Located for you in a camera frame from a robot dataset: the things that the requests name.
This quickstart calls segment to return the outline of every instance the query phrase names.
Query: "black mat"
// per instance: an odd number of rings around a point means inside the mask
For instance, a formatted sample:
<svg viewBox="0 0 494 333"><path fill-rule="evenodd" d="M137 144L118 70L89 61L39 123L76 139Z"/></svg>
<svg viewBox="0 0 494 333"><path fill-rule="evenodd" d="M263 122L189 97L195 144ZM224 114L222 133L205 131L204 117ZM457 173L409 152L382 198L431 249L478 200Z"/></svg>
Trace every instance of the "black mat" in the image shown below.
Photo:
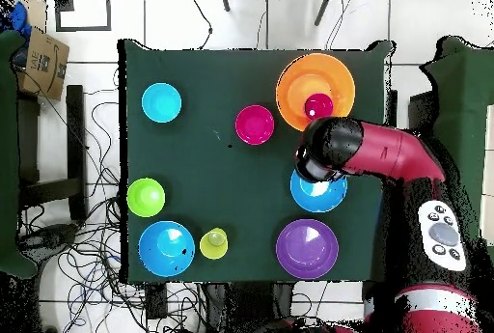
<svg viewBox="0 0 494 333"><path fill-rule="evenodd" d="M381 42L369 51L328 52L354 78L351 116L383 122L384 59L391 49L390 42ZM307 53L311 52L153 51L125 41L121 55L126 56L128 179L150 177L166 191L165 207L156 216L129 213L128 282L165 280L148 272L138 255L141 233L159 220L181 223L196 243L193 263L173 280L293 281L276 259L275 242L283 228L298 218L320 220L338 238L338 260L321 279L371 277L379 180L349 178L345 200L322 214L304 211L289 192L300 132L278 112L275 86L285 66ZM142 94L157 82L172 84L182 97L180 114L168 124L154 123L142 111ZM256 147L241 142L234 130L238 111L254 103L267 107L275 118L273 136ZM216 262L199 251L201 236L214 227L223 228L229 237L227 255Z"/></svg>

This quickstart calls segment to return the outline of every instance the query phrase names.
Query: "button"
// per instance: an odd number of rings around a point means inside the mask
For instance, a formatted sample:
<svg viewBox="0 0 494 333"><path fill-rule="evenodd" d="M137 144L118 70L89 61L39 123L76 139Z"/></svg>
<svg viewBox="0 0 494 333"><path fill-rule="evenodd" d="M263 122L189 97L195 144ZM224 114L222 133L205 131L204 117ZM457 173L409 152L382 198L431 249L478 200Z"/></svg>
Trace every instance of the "button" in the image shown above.
<svg viewBox="0 0 494 333"><path fill-rule="evenodd" d="M439 215L435 212L431 212L427 218L430 220L430 221L439 221Z"/></svg>
<svg viewBox="0 0 494 333"><path fill-rule="evenodd" d="M446 254L446 248L443 245L436 244L432 247L432 251L434 251L434 254L437 255L444 255Z"/></svg>
<svg viewBox="0 0 494 333"><path fill-rule="evenodd" d="M428 230L428 234L436 242L447 246L455 246L459 242L459 233L452 227L442 222L438 222Z"/></svg>
<svg viewBox="0 0 494 333"><path fill-rule="evenodd" d="M459 261L459 252L456 251L455 249L450 249L450 255L455 258L457 261Z"/></svg>

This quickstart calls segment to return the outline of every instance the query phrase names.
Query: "purple bowl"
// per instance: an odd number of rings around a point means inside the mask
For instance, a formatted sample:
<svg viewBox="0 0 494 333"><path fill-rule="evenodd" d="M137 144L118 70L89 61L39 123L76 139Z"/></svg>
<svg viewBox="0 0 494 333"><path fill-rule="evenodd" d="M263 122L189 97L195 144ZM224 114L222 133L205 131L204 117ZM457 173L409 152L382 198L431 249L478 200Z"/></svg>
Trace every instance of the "purple bowl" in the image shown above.
<svg viewBox="0 0 494 333"><path fill-rule="evenodd" d="M276 241L276 256L295 278L311 280L326 274L338 257L338 241L331 229L314 219L289 223Z"/></svg>

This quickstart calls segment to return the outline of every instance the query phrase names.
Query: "blue bowl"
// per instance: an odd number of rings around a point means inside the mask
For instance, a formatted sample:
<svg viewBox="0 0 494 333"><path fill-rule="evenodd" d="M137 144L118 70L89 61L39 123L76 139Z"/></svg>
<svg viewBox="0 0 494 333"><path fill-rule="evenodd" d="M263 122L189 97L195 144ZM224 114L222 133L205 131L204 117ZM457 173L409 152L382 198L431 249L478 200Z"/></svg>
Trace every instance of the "blue bowl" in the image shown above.
<svg viewBox="0 0 494 333"><path fill-rule="evenodd" d="M308 212L327 212L337 207L346 195L346 188L346 177L335 182L311 183L302 180L295 170L289 182L293 200Z"/></svg>
<svg viewBox="0 0 494 333"><path fill-rule="evenodd" d="M144 92L142 104L144 113L151 120L168 123L180 112L181 97L168 83L154 83Z"/></svg>
<svg viewBox="0 0 494 333"><path fill-rule="evenodd" d="M155 222L139 239L141 261L157 276L179 275L192 263L195 252L192 235L174 221Z"/></svg>

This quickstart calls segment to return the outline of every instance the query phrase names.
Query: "tiled floor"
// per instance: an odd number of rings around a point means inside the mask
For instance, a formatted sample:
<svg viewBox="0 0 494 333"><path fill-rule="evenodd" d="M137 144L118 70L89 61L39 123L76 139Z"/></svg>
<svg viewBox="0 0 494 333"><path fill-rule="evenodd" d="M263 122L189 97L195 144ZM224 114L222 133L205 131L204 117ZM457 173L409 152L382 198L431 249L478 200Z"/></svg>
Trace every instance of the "tiled floor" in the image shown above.
<svg viewBox="0 0 494 333"><path fill-rule="evenodd" d="M82 84L86 93L98 90L113 90L114 73L117 68L119 38L134 39L155 49L183 49L202 45L207 36L208 25L201 17L192 0L110 0L111 31L56 32L53 0L47 2L48 34L70 46L67 84ZM226 49L256 47L259 49L323 48L325 44L336 49L365 49L376 40L391 39L397 43L392 58L392 87L398 90L398 126L407 127L408 98L430 89L430 83L418 65L432 59L437 40L445 35L459 35L469 42L485 46L494 40L494 25L488 0L350 0L348 9L337 35L331 35L342 12L341 0L331 0L324 18L318 27L314 20L322 0L269 0L268 15L260 19L265 11L264 0L229 0L232 10L226 13L222 0L197 0L208 18L213 33L206 48ZM268 23L266 45L266 20ZM105 0L74 0L74 12L61 13L62 26L104 26L106 24ZM39 164L42 180L56 180L67 176L65 126L51 106L40 98L41 121L39 142ZM112 147L105 157L104 165L120 177L119 130L116 91L86 95L86 128L92 132L103 147L109 145L105 133L95 120L110 133ZM62 117L66 116L65 93L61 101L52 101ZM492 131L487 137L488 152L494 152ZM89 153L99 160L96 141L88 134ZM88 188L97 178L97 171L88 160ZM90 198L90 207L114 196L114 186L99 186ZM494 229L489 217L494 213L494 192L482 201L483 226ZM67 202L46 205L46 213L38 224L69 222ZM38 213L38 208L29 210L29 217ZM91 217L89 223L104 221L103 211ZM118 235L113 236L112 245L119 248ZM87 257L78 257L84 263ZM53 324L63 330L70 321L67 304L70 288L82 278L67 257L53 258L46 266L41 280L41 315L45 324ZM88 266L83 275L88 276ZM295 288L292 312L295 315L317 315L323 319L361 319L363 304L361 283L343 282L329 284L322 296L325 283L299 282ZM72 289L70 298L77 297ZM94 295L92 305L83 310L80 318L84 325L74 326L69 333L144 333L123 305L114 308L108 315L110 305ZM72 308L77 311L77 303ZM197 317L189 311L187 325L194 328ZM136 318L141 311L134 310ZM174 327L173 321L166 324ZM157 322L150 322L154 330Z"/></svg>

